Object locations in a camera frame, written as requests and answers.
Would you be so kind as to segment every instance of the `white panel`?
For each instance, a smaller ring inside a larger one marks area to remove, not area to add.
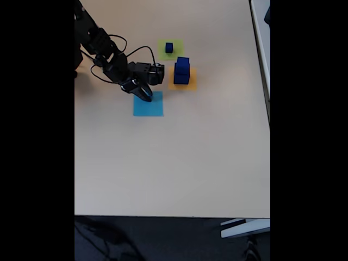
[[[264,21],[269,7],[270,0],[251,0],[267,89],[271,100],[271,30]]]
[[[244,234],[252,231],[257,231],[260,229],[265,229],[271,227],[270,219],[256,219],[242,225],[224,229],[221,231],[221,237],[233,237],[235,235]]]

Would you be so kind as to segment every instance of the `blue cube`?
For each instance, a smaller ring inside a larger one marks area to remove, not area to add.
[[[186,74],[180,74],[177,72],[177,63],[174,66],[174,84],[189,84],[190,82],[190,70]]]
[[[165,52],[166,53],[172,53],[173,52],[173,43],[172,42],[166,42],[166,44],[165,44]]]
[[[178,57],[176,62],[176,73],[189,74],[190,73],[190,59],[187,57]]]

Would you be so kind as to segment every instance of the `colored paper square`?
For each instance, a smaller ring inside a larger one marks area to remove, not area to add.
[[[167,42],[173,43],[173,52],[165,52],[165,44]],[[184,56],[183,40],[178,39],[160,39],[157,41],[157,57],[158,60],[176,60],[178,56]]]
[[[135,95],[133,101],[134,116],[163,116],[163,93],[161,91],[153,92],[152,102],[145,102]]]
[[[196,91],[197,90],[197,75],[196,69],[190,68],[189,84],[174,84],[174,67],[169,67],[168,89],[172,91]]]

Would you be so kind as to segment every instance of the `small blue cube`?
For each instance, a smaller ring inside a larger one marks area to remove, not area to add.
[[[165,52],[166,53],[173,53],[173,43],[172,42],[165,43]]]

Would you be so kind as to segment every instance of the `black cable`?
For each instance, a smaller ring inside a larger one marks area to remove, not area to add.
[[[116,34],[109,34],[109,36],[118,37],[118,38],[121,38],[123,41],[125,41],[126,45],[125,45],[124,49],[121,51],[121,53],[123,53],[126,50],[126,48],[127,48],[127,40],[125,38],[119,36],[119,35],[116,35]]]
[[[87,56],[88,58],[92,59],[93,60],[93,57],[88,55],[87,53],[85,53],[84,51],[80,50],[85,56]]]
[[[104,80],[104,79],[100,78],[98,75],[95,75],[94,72],[93,72],[93,70],[92,70],[94,66],[96,66],[96,65],[92,65],[92,67],[91,67],[91,73],[92,73],[95,77],[97,77],[99,80],[102,80],[103,82],[106,82],[106,83],[113,83],[113,82],[110,82],[110,81],[108,81],[108,80]]]
[[[75,225],[76,231],[81,235],[81,237],[83,237],[85,240],[87,240],[92,246],[94,246],[94,248],[96,250],[98,250],[101,254],[103,254],[103,256],[105,256],[106,258],[109,258],[109,256],[107,256],[104,251],[102,251],[99,247],[97,247],[92,240],[90,240],[88,237],[86,237],[84,234],[82,234],[82,232],[80,231],[80,229],[78,229],[78,227]]]
[[[150,49],[150,52],[151,52],[151,55],[152,55],[152,60],[153,60],[153,65],[154,65],[154,69],[156,70],[156,75],[157,75],[157,78],[158,78],[158,81],[159,81],[159,76],[158,76],[158,72],[157,72],[157,66],[156,66],[156,61],[154,60],[154,55],[153,55],[153,52],[152,52],[152,49],[148,46],[141,46],[139,47],[138,49],[135,49],[134,51],[132,51],[130,54],[126,55],[126,57],[129,57],[131,56],[133,53],[135,53],[136,51],[142,49],[142,48],[148,48]]]
[[[104,239],[104,244],[105,244],[105,247],[107,249],[107,257],[105,257],[104,261],[107,261],[108,258],[110,259],[110,248],[109,248],[109,245],[108,245],[108,243],[106,242],[105,239]]]

